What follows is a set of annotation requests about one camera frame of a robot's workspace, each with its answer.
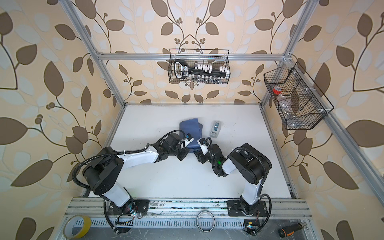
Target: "metal grille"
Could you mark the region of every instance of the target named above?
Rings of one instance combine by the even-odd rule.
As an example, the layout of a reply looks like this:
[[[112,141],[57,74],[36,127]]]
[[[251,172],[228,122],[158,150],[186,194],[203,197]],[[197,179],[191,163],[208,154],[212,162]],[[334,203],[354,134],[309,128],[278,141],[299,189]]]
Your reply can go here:
[[[230,77],[229,50],[170,49],[169,52],[168,77],[170,83],[228,84]],[[183,74],[182,69],[177,67],[177,63],[187,66],[187,76]]]
[[[130,218],[120,218],[123,220],[130,220]],[[201,227],[212,227],[210,220],[208,221],[199,221],[199,226]],[[80,219],[76,221],[73,227],[82,227],[84,224],[83,220]],[[105,220],[105,218],[91,218],[91,227],[110,227]],[[140,227],[140,228],[196,228],[196,219],[177,219],[177,218],[161,218],[161,219],[152,219],[152,218],[142,218],[135,219],[132,222],[128,222],[124,225],[119,225],[119,227]],[[216,219],[215,228],[244,228],[243,219]]]
[[[315,82],[314,87],[309,87],[295,66],[269,71],[264,81],[286,129],[310,130],[333,109],[319,102],[313,91],[320,96],[324,93]]]

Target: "ventilated metal panel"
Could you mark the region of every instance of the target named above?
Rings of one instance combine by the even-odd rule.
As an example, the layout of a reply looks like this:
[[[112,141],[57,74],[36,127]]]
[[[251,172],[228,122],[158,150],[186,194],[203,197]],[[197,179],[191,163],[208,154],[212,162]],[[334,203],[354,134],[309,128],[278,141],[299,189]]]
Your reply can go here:
[[[120,221],[128,221],[131,218],[120,218]],[[91,227],[109,227],[105,218],[91,218]],[[199,225],[201,227],[212,228],[212,221],[208,218],[206,221],[200,220]],[[82,227],[84,224],[83,220],[80,219],[76,221],[74,227]],[[135,219],[132,222],[126,223],[124,226],[120,227],[139,227],[139,228],[196,228],[196,220],[191,219],[180,219],[180,218],[162,218],[162,219],[153,219],[153,218],[142,218]],[[216,219],[215,228],[244,228],[243,219]]]

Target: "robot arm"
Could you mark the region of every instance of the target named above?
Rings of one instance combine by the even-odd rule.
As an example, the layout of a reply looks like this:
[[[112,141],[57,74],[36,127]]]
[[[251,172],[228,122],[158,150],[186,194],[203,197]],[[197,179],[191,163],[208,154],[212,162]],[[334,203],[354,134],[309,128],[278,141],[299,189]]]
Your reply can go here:
[[[201,138],[198,141],[201,152],[195,154],[199,162],[211,162],[215,174],[223,177],[238,169],[246,180],[244,191],[240,196],[241,207],[245,214],[252,215],[259,204],[264,182],[272,168],[271,162],[248,143],[235,148],[227,158],[224,158],[218,146],[212,145],[212,140],[208,144],[208,139],[211,140]]]
[[[144,163],[159,162],[169,156],[176,156],[182,161],[189,153],[188,144],[193,141],[190,134],[181,138],[175,132],[170,132],[154,144],[147,144],[142,151],[130,153],[121,151],[116,154],[111,147],[105,147],[94,157],[83,170],[83,176],[95,195],[105,200],[111,200],[122,214],[132,212],[134,200],[128,191],[116,181],[119,173],[129,167]]]

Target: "yellow tape roll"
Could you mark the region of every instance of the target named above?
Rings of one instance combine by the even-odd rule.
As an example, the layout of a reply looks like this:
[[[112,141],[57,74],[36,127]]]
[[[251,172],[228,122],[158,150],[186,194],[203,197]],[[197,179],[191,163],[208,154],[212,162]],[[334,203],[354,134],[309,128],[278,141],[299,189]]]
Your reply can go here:
[[[81,219],[83,219],[84,225],[81,228],[80,232],[73,235],[72,234],[72,228],[75,225],[75,223]],[[71,219],[69,219],[68,222],[65,224],[63,234],[64,234],[64,237],[66,237],[68,239],[78,239],[78,238],[83,237],[89,231],[90,228],[91,228],[91,218],[90,217],[83,216],[83,215],[75,215],[75,216],[71,217]]]

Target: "wallpaper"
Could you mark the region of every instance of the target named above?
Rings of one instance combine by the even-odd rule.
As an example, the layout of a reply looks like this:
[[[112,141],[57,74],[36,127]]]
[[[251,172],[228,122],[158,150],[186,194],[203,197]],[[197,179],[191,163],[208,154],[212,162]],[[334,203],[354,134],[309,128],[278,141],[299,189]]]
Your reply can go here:
[[[120,110],[60,4],[0,1],[2,239],[46,240]]]
[[[166,61],[109,61],[107,68],[125,101],[133,103],[258,103],[266,87],[263,74],[273,61],[230,61],[228,84],[169,82]]]
[[[293,55],[381,174],[383,10],[382,1],[320,0]],[[326,123],[289,131],[272,101],[266,112],[299,197],[308,201],[324,240],[382,239],[384,209]]]
[[[293,55],[382,176],[383,19],[380,0],[320,1]]]
[[[72,0],[99,52],[283,53],[304,0]]]
[[[384,208],[324,121],[286,130],[265,107],[298,197],[306,199],[324,240],[382,239]]]

